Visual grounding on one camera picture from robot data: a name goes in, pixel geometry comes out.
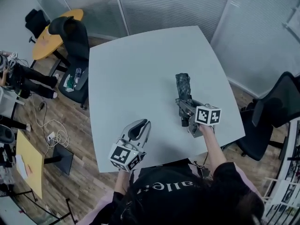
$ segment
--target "yellow round table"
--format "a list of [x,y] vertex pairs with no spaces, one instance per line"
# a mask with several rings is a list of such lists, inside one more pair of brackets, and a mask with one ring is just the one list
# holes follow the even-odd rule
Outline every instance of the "yellow round table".
[[[81,21],[83,18],[82,9],[73,9],[62,14],[61,17],[73,16],[74,19]],[[44,29],[41,35],[38,37],[33,50],[32,57],[34,60],[43,59],[52,54],[58,47],[62,45],[60,35],[50,35],[48,29]]]

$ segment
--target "white cable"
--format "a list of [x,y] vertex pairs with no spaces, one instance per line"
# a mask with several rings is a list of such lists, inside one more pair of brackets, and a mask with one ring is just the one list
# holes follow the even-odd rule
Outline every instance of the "white cable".
[[[37,120],[37,112],[36,112],[36,108],[35,108],[35,106],[34,106],[33,94],[32,94],[32,103],[33,103],[34,115],[35,115],[35,117],[36,117],[36,122],[37,122],[37,125],[38,125],[40,128],[44,127],[45,125],[47,125],[49,122],[52,122],[52,121],[55,121],[55,122],[59,123],[60,125],[62,125],[61,122],[58,122],[58,121],[55,120],[55,119],[52,119],[52,120],[46,122],[45,124],[40,125],[40,124],[38,123],[38,120]],[[46,154],[48,153],[49,149],[54,148],[58,143],[60,143],[60,144],[61,144],[62,146],[64,146],[65,148],[69,145],[69,136],[68,136],[67,130],[66,130],[66,128],[65,128],[64,125],[62,125],[62,127],[65,129],[65,131],[63,131],[63,130],[60,129],[60,130],[57,131],[57,133],[56,133],[56,135],[54,136],[54,138],[51,138],[51,140],[53,140],[53,144],[52,144],[52,141],[50,141],[50,144],[47,143],[48,149],[47,149],[47,152],[44,154],[44,157],[45,157]],[[61,136],[60,132],[63,132],[63,133],[65,134],[66,139],[65,139],[64,142],[61,142],[62,136]]]

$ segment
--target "black office chair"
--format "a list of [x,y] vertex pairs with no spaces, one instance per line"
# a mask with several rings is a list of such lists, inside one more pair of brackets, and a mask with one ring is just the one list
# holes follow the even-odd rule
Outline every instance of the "black office chair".
[[[51,22],[48,30],[50,34],[60,35],[68,52],[67,60],[70,62],[70,66],[59,84],[59,90],[69,99],[80,103],[80,107],[85,110],[86,106],[84,102],[89,92],[88,75],[90,57],[90,46],[86,28],[82,22],[75,20],[73,17],[58,17]],[[75,86],[74,91],[67,92],[63,86],[64,82],[69,74],[71,76],[75,75],[77,68],[81,68],[82,76]],[[55,67],[51,69],[49,76],[53,75],[55,69]]]
[[236,143],[243,156],[259,161],[268,145],[277,143],[270,141],[273,127],[278,128],[300,117],[300,87],[296,78],[284,72],[268,95],[254,99],[240,115],[246,135]]
[[[30,30],[35,38],[43,32],[46,26],[50,24],[50,21],[46,20],[42,10],[31,10],[25,17],[25,27]],[[29,42],[35,43],[35,41],[30,37]]]

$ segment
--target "pink sleeve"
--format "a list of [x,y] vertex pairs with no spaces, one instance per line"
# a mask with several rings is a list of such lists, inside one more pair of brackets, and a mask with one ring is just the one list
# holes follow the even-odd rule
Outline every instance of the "pink sleeve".
[[260,198],[262,197],[259,191],[256,189],[254,184],[247,178],[243,170],[241,170],[235,163],[234,163],[236,171],[240,174],[243,182],[251,189],[251,191],[255,192]]
[[100,199],[94,210],[90,211],[85,217],[77,223],[78,225],[89,225],[97,216],[97,214],[109,203],[113,201],[113,191],[107,192],[104,197]]

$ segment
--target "white table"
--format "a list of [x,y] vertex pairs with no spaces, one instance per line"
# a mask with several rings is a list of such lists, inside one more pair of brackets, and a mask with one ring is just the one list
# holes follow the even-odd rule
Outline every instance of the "white table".
[[203,137],[195,139],[181,126],[175,103],[178,73],[191,77],[193,99],[222,108],[216,126],[220,146],[245,135],[224,71],[198,26],[120,38],[90,50],[90,120],[100,172],[117,170],[107,158],[111,146],[125,126],[139,119],[152,124],[139,167],[207,151]]

